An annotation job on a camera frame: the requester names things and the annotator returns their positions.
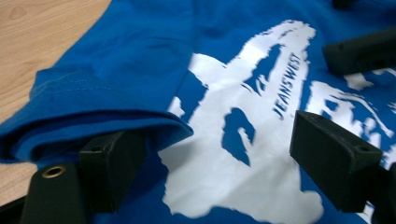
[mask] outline wooden table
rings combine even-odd
[[[110,0],[0,1],[0,122],[29,100],[35,72],[51,67]],[[25,195],[35,166],[0,164],[0,206]]]

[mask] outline t-shirt sleeve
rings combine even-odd
[[[191,129],[167,112],[192,53],[189,1],[112,1],[0,125],[0,162],[72,161],[91,137],[144,129],[158,150]]]

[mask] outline blue fabric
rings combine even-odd
[[[396,25],[395,11],[390,0],[115,0],[37,73],[31,101],[0,126],[0,160],[76,161],[92,136],[143,128],[153,153],[120,211],[93,223],[367,223],[370,205],[335,210],[290,158],[290,135],[306,110],[383,149],[384,167],[396,161],[396,71],[336,77],[321,53]]]
[[[86,142],[76,139],[117,130],[158,127],[148,135],[154,149],[191,135],[166,109],[187,73],[192,8],[168,4],[114,1],[53,67],[38,72],[30,102],[1,125],[1,162],[46,165]]]

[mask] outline metal grommet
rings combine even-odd
[[[53,177],[63,174],[65,171],[66,171],[66,167],[64,167],[64,166],[61,166],[61,165],[53,166],[53,167],[50,167],[49,169],[47,169],[43,173],[43,177],[50,179],[50,178],[53,178]]]

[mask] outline white print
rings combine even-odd
[[[367,81],[362,73],[344,76],[344,78],[347,81],[347,86],[355,91],[361,91],[364,88],[374,86],[374,83]]]
[[[178,116],[179,118],[181,118],[181,116],[183,116],[184,110],[181,108],[181,101],[180,99],[178,99],[178,97],[175,97],[172,101],[172,104],[170,105],[170,107],[174,108],[174,110],[172,111],[172,113],[176,116]]]
[[[393,113],[396,114],[396,103],[391,103],[388,105],[390,107],[390,109],[392,110]]]
[[[332,121],[356,134],[358,137],[365,135],[369,139],[368,142],[375,147],[380,147],[381,145],[381,133],[373,131],[376,125],[379,125],[380,129],[387,137],[391,138],[394,135],[394,131],[386,127],[384,122],[382,122],[375,113],[375,110],[372,109],[361,96],[337,90],[326,83],[318,81],[312,82],[310,88],[311,96],[308,101],[307,111],[320,115],[323,113],[330,115]],[[326,102],[335,103],[336,106],[334,108],[329,108],[326,106]],[[371,115],[371,118],[367,117],[365,120],[355,119],[352,111],[355,107],[353,103],[363,105],[367,112],[369,112],[368,114]],[[393,150],[385,152],[387,156],[385,159],[386,167],[389,168],[390,163],[396,159],[396,155],[394,154]],[[359,214],[359,216],[367,223],[370,223],[373,212],[374,208],[368,204],[364,212]]]
[[[393,70],[392,68],[384,68],[384,69],[378,69],[378,70],[373,71],[374,74],[379,75],[379,76],[386,72],[389,72],[389,73],[393,74],[394,76],[396,76],[396,71]]]
[[[373,71],[374,74],[381,76],[385,73],[391,73],[396,76],[396,71],[391,68],[378,69]],[[347,86],[355,91],[361,91],[364,88],[374,86],[373,82],[367,81],[362,73],[344,76]]]
[[[385,169],[389,169],[390,166],[396,162],[396,144],[390,147],[390,150],[385,152]]]
[[[194,135],[159,152],[169,169],[163,201],[173,214],[202,217],[219,206],[274,223],[314,223],[322,216],[320,196],[300,190],[299,167],[289,153],[308,73],[306,48],[314,36],[309,25],[285,21],[249,39],[228,63],[193,55],[189,69],[208,87],[189,122]],[[275,45],[279,56],[269,74],[256,80],[255,92],[244,81]],[[221,144],[233,108],[243,111],[255,130],[252,140],[244,128],[237,130],[248,163]],[[179,102],[170,108],[181,110]]]

